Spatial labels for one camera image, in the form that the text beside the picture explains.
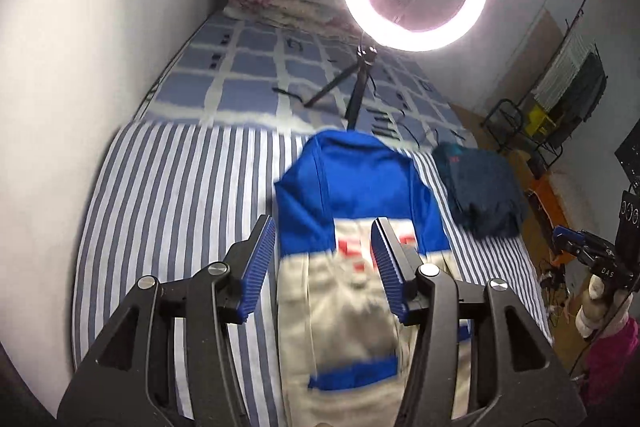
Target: silver bolt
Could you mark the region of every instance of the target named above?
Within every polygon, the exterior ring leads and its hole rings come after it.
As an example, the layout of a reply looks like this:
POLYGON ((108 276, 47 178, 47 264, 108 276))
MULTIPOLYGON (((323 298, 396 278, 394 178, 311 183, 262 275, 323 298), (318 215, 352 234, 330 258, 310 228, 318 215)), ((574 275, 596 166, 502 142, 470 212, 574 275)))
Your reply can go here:
POLYGON ((418 268, 420 273, 425 277, 436 277, 438 273, 440 273, 440 268, 431 263, 426 263, 418 268))
POLYGON ((156 285, 156 280, 150 275, 145 275, 138 279, 138 288, 141 290, 148 290, 149 288, 153 288, 156 285))
POLYGON ((210 264, 209 267, 207 268, 207 271, 211 275, 222 275, 228 269, 229 267, 226 264, 217 262, 217 263, 210 264))
POLYGON ((509 288, 506 281, 503 281, 502 279, 491 279, 489 281, 489 286, 498 292, 504 292, 509 288))

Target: white striped cloth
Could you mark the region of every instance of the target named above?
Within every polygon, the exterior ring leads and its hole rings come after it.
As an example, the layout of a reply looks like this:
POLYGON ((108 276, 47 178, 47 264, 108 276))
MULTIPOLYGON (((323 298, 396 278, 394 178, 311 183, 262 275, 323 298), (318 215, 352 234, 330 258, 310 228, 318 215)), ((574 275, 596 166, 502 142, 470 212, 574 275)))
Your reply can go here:
MULTIPOLYGON (((120 130, 90 201, 76 267, 72 347, 76 366, 142 275, 191 277, 246 239, 260 214, 274 214, 273 183, 305 136, 258 128, 133 122, 120 130)), ((505 279, 550 339, 535 270, 522 238, 476 241, 459 229, 430 155, 406 152, 434 192, 462 277, 505 279)), ((254 426, 283 426, 275 331, 278 252, 246 324, 230 327, 234 362, 254 426)), ((181 412, 191 416, 184 328, 175 327, 181 412)))

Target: pink cloth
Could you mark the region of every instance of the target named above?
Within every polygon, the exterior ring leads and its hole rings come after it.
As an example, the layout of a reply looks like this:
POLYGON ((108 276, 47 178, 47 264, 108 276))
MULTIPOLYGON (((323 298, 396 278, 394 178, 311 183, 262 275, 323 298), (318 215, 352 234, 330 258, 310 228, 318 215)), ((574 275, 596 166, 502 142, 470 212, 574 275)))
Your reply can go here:
POLYGON ((582 393, 587 405, 600 403, 607 397, 637 347, 638 323, 632 318, 618 333, 591 346, 586 360, 589 381, 582 393))

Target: dark folded clothing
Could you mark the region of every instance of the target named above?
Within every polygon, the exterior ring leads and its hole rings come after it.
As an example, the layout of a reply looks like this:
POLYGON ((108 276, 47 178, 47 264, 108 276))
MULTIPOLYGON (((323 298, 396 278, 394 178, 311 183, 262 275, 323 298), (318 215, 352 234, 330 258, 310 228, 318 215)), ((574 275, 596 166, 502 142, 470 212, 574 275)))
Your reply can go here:
POLYGON ((457 225, 476 239, 520 233, 529 207, 505 158, 454 143, 438 145, 433 158, 457 225))

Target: mattress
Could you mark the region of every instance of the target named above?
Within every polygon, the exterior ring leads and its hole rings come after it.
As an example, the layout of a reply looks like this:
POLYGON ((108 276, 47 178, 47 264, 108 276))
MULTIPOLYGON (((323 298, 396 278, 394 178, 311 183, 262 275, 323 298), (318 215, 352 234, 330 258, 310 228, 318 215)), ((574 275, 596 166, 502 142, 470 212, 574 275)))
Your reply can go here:
MULTIPOLYGON (((475 147, 415 55, 379 48, 356 129, 392 146, 430 149, 440 141, 475 147)), ((211 16, 154 86, 138 118, 202 125, 252 124, 313 134, 344 129, 355 75, 312 109, 309 100, 356 61, 355 46, 300 30, 211 16)))
MULTIPOLYGON (((273 183, 306 136, 247 126, 135 121, 120 130, 100 170, 82 232, 72 312, 74 363, 82 360, 134 282, 190 277, 246 239, 260 214, 273 214, 273 183)), ((551 339, 534 268, 520 237, 476 241, 452 220, 431 156, 405 151, 429 185, 462 277, 505 279, 551 339)), ((234 362, 254 426, 285 425, 275 333, 278 254, 256 311, 230 327, 234 362)), ((175 325, 180 411, 191 416, 184 328, 175 325)))

